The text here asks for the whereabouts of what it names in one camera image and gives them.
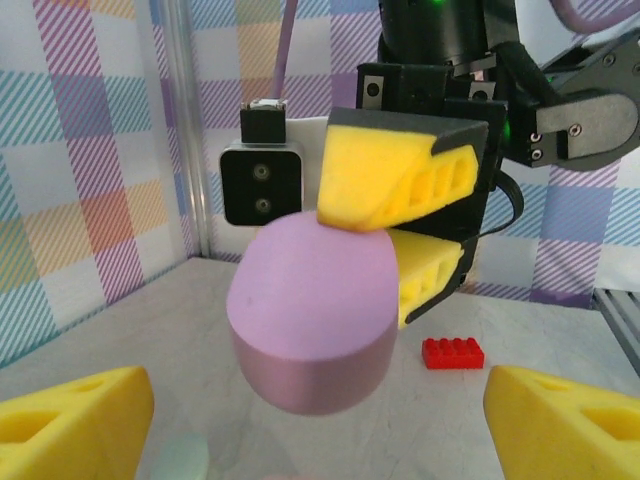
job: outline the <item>purple cable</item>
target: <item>purple cable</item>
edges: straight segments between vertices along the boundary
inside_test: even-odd
[[[280,43],[278,44],[276,64],[273,69],[273,85],[271,87],[271,98],[273,99],[279,99],[282,97],[284,77],[287,71],[287,59],[289,57],[289,47],[291,45],[291,36],[293,34],[293,23],[296,19],[297,9],[298,0],[287,0],[284,7],[282,26],[280,27]]]
[[[578,12],[570,0],[551,0],[551,5],[565,27],[575,33],[584,35],[592,35],[615,27],[640,12],[640,2],[634,1],[623,7],[616,8],[609,15],[587,19]]]

